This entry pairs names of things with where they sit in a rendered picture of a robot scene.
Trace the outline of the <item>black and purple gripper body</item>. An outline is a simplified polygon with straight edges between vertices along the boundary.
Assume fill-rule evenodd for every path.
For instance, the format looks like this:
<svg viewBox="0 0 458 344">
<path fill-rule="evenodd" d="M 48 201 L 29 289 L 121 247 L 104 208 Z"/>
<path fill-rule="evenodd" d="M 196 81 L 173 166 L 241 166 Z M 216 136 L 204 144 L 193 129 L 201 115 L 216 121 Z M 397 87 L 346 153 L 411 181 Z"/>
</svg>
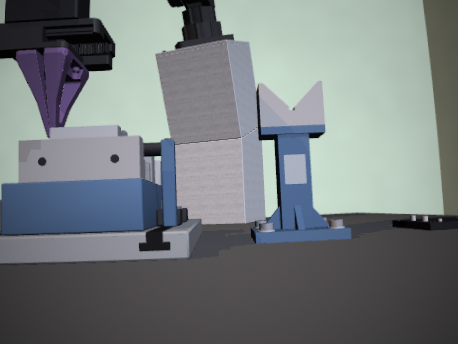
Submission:
<svg viewBox="0 0 458 344">
<path fill-rule="evenodd" d="M 59 47 L 69 49 L 88 71 L 112 70 L 115 43 L 100 19 L 0 23 L 0 59 L 16 60 L 22 50 L 43 55 L 44 48 Z"/>
</svg>

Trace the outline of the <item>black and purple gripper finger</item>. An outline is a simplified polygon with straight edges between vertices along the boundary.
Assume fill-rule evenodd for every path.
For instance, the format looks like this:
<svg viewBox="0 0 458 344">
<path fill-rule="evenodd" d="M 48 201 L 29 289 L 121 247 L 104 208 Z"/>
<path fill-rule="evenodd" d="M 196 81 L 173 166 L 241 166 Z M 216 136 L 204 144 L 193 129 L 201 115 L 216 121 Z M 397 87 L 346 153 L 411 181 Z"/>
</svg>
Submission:
<svg viewBox="0 0 458 344">
<path fill-rule="evenodd" d="M 44 66 L 49 127 L 64 127 L 89 78 L 89 71 L 69 49 L 63 47 L 44 48 Z"/>
<path fill-rule="evenodd" d="M 44 56 L 37 50 L 16 52 L 16 61 L 37 102 L 43 125 L 49 138 L 49 119 L 45 83 Z"/>
</svg>

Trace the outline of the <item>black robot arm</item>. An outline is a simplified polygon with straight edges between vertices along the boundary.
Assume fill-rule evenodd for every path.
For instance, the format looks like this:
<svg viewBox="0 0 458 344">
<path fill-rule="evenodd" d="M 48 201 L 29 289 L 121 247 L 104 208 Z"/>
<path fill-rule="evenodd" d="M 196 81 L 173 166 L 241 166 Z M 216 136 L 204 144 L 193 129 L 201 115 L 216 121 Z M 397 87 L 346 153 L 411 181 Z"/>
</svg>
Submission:
<svg viewBox="0 0 458 344">
<path fill-rule="evenodd" d="M 182 34 L 186 42 L 177 42 L 175 50 L 221 39 L 234 40 L 233 34 L 222 34 L 221 21 L 216 19 L 214 0 L 167 1 L 171 7 L 185 6 L 186 8 L 182 11 L 184 22 Z M 90 0 L 6 0 L 5 23 L 80 18 L 90 18 Z"/>
</svg>

